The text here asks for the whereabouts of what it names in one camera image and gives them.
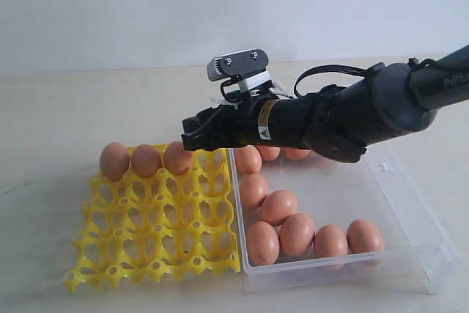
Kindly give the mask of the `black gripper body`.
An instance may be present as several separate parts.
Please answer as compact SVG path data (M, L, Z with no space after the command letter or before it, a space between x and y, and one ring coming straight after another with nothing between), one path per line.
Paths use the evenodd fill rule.
M263 97L253 103L234 106L219 105L206 108L197 114L200 127L197 129L197 147L202 150L218 148L238 148L245 145L265 145L277 147L271 136L268 140L259 135L258 119L261 108L269 101L278 98Z

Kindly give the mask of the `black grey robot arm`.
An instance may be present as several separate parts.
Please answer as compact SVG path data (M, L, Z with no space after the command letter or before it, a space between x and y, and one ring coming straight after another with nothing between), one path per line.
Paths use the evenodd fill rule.
M369 145L423 131L439 109L468 99L467 48L439 60L313 67L306 76L341 73L358 81L307 94L285 92L271 79L268 62L260 49L210 61L208 78L231 92L215 107L184 119L185 149L288 147L355 163Z

